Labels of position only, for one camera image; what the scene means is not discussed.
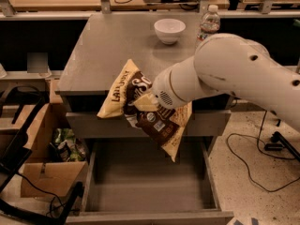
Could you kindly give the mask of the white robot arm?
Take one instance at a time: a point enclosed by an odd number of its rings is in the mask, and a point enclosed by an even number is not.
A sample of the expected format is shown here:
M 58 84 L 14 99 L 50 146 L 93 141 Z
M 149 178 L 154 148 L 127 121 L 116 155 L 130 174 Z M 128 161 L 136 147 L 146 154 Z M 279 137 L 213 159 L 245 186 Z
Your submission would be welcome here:
M 273 113 L 300 130 L 300 75 L 274 61 L 263 45 L 232 34 L 215 34 L 188 59 L 161 71 L 134 105 L 153 112 L 228 94 Z

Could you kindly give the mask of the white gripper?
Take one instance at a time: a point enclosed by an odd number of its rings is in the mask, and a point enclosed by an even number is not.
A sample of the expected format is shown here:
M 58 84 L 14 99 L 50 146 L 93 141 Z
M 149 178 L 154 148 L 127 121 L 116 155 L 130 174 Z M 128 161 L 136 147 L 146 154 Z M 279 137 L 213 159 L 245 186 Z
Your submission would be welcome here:
M 134 106 L 141 112 L 155 112 L 158 102 L 167 109 L 174 109 L 194 100 L 196 72 L 193 60 L 186 59 L 160 72 L 154 79 L 152 93 L 136 99 Z

